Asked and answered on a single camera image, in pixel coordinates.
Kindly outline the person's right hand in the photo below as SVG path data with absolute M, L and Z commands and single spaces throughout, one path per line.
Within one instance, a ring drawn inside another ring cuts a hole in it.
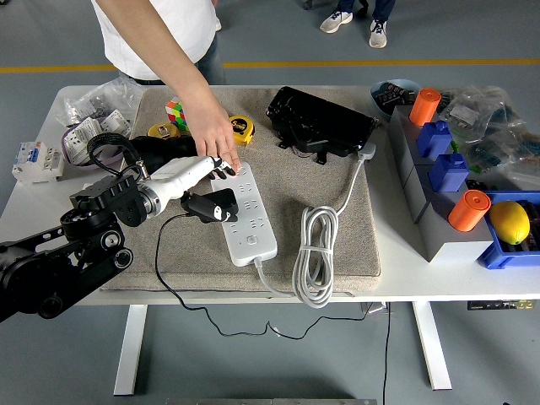
M 233 129 L 220 104 L 202 109 L 186 109 L 186 120 L 199 156 L 221 158 L 234 172 L 240 168 L 240 157 Z

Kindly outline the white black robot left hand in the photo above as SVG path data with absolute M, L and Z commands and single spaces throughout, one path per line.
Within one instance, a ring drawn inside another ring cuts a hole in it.
M 234 173 L 231 166 L 220 158 L 176 158 L 140 182 L 138 190 L 150 218 L 163 213 L 169 201 L 179 199 L 188 214 L 199 217 L 204 223 L 235 222 L 238 220 L 238 208 L 232 190 L 204 196 L 189 192 L 206 176 L 218 175 L 224 180 L 228 174 Z

